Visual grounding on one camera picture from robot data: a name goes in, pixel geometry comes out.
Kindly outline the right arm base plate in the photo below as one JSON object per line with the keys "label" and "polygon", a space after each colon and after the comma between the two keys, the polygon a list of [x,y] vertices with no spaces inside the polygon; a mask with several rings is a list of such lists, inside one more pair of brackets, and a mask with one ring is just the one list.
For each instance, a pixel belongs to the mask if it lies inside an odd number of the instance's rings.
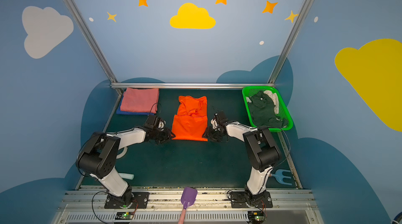
{"label": "right arm base plate", "polygon": [[227,192],[227,198],[231,202],[232,208],[272,208],[273,203],[268,191],[257,195],[249,192],[232,191]]}

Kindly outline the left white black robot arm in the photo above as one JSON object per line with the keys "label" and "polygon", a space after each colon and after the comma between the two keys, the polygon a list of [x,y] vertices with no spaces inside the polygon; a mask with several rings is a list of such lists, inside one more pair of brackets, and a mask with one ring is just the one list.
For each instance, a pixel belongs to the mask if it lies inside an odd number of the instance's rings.
{"label": "left white black robot arm", "polygon": [[151,128],[132,128],[117,133],[94,132],[77,155],[76,166],[97,179],[106,188],[109,196],[126,200],[130,198],[129,184],[115,168],[119,150],[148,140],[163,143],[173,138],[175,134],[162,124]]}

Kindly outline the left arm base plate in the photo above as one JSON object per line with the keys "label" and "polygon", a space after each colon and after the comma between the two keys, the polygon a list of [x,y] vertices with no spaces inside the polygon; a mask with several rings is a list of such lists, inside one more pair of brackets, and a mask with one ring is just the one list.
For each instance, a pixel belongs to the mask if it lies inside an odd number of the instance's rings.
{"label": "left arm base plate", "polygon": [[105,209],[145,209],[147,208],[149,193],[128,192],[121,197],[107,194]]}

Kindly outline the orange t-shirt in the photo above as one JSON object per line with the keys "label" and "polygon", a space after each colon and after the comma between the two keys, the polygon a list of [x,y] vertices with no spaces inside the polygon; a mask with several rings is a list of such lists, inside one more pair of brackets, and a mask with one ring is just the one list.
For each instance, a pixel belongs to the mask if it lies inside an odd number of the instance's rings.
{"label": "orange t-shirt", "polygon": [[208,124],[207,97],[179,96],[179,108],[174,115],[174,140],[207,141],[203,137]]}

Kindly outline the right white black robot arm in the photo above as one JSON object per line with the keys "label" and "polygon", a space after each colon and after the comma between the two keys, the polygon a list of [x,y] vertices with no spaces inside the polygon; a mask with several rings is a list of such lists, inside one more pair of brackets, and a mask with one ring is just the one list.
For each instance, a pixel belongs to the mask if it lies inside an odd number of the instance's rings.
{"label": "right white black robot arm", "polygon": [[282,153],[274,140],[270,128],[253,128],[239,122],[218,124],[215,120],[207,127],[203,137],[212,142],[220,142],[224,136],[244,142],[249,162],[252,166],[249,180],[245,186],[245,195],[249,201],[261,198],[267,190],[266,184],[275,165],[282,158]]}

